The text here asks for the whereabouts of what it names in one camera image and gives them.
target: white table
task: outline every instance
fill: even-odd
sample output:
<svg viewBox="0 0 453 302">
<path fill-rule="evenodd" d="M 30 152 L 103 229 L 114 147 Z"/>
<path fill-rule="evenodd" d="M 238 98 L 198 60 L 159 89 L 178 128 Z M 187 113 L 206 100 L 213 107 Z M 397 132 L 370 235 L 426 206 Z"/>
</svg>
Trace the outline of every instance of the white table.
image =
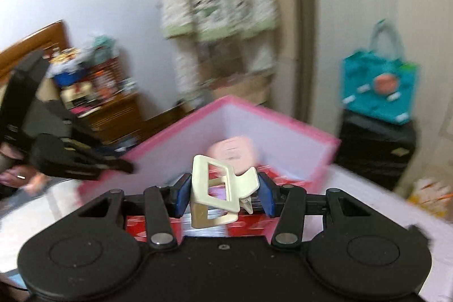
<svg viewBox="0 0 453 302">
<path fill-rule="evenodd" d="M 6 215 L 0 226 L 0 271 L 17 268 L 20 247 L 33 235 L 62 216 L 78 208 L 77 181 L 65 181 L 53 186 L 46 196 L 33 200 Z M 420 295 L 429 302 L 453 299 L 453 227 L 405 202 L 402 198 L 332 165 L 325 189 L 341 188 L 376 209 L 396 223 L 407 227 L 416 224 L 431 239 L 433 266 Z M 304 240 L 310 240 L 322 230 L 319 217 L 307 216 Z"/>
</svg>

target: blue container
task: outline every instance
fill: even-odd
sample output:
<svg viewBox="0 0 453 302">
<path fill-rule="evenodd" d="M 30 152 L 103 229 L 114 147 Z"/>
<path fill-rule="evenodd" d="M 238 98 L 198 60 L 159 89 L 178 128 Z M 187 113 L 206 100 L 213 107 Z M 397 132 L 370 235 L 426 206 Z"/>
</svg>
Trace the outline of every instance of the blue container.
<svg viewBox="0 0 453 302">
<path fill-rule="evenodd" d="M 78 70 L 73 73 L 63 72 L 54 76 L 54 81 L 59 87 L 71 86 L 87 75 L 87 70 Z"/>
</svg>

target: metal rivet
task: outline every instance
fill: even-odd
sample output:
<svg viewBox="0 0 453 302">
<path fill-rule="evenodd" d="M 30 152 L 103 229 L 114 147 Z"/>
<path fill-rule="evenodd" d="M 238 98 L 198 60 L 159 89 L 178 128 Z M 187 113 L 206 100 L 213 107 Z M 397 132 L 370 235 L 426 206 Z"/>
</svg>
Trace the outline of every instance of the metal rivet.
<svg viewBox="0 0 453 302">
<path fill-rule="evenodd" d="M 293 233 L 279 233 L 275 236 L 275 240 L 282 245 L 292 245 L 297 242 L 297 236 Z"/>
<path fill-rule="evenodd" d="M 173 241 L 173 236 L 169 233 L 156 233 L 151 236 L 151 242 L 156 245 L 167 245 Z"/>
</svg>

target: circular disc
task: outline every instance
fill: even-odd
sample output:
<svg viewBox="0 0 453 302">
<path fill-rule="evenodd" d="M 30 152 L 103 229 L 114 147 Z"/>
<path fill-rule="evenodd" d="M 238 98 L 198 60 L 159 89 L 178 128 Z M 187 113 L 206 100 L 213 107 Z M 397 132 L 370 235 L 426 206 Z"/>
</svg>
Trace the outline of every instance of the circular disc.
<svg viewBox="0 0 453 302">
<path fill-rule="evenodd" d="M 329 287 L 370 300 L 410 294 L 431 270 L 431 254 L 422 240 L 397 224 L 368 217 L 317 234 L 307 259 Z"/>
<path fill-rule="evenodd" d="M 31 238 L 18 257 L 19 272 L 35 293 L 57 301 L 86 301 L 118 287 L 137 268 L 134 237 L 103 219 L 58 223 Z"/>
</svg>

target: black cabinet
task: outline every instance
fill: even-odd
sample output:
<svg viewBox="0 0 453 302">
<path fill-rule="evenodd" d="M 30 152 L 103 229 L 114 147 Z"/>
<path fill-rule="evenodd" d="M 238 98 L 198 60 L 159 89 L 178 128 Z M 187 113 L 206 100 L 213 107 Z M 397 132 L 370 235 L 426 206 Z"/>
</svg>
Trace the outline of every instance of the black cabinet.
<svg viewBox="0 0 453 302">
<path fill-rule="evenodd" d="M 340 139 L 336 164 L 392 190 L 414 155 L 417 134 L 413 121 L 397 126 L 345 110 Z"/>
</svg>

